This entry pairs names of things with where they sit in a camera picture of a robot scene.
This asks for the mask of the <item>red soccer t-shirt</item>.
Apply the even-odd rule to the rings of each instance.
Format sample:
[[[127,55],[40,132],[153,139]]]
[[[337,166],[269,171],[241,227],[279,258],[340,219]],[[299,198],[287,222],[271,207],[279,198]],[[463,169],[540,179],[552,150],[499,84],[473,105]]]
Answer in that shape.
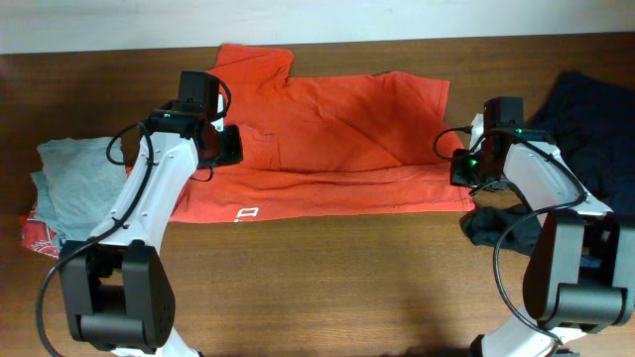
[[[232,93],[227,122],[243,160],[201,171],[173,219],[255,222],[303,216],[463,212],[467,189],[445,156],[446,80],[402,71],[293,77],[285,49],[225,45],[213,74]]]

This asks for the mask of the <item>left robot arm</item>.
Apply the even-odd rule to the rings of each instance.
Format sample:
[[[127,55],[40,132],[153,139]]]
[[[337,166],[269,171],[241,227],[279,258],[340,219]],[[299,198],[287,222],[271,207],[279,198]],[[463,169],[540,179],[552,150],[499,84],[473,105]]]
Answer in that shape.
[[[67,241],[50,273],[61,279],[70,336],[117,356],[195,356],[174,324],[176,298],[160,259],[165,230],[198,170],[243,159],[224,119],[229,87],[204,71],[181,75],[176,99],[134,124],[130,176],[86,241]]]

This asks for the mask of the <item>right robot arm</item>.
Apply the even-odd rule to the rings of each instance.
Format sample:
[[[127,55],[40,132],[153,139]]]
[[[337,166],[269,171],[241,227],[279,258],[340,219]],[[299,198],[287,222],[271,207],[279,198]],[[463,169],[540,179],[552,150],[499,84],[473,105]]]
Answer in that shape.
[[[516,189],[540,236],[523,279],[523,303],[477,336],[472,356],[566,356],[566,343],[627,323],[634,312],[634,220],[594,197],[566,165],[554,139],[524,125],[523,101],[500,96],[472,121],[470,147],[453,152],[450,182]]]

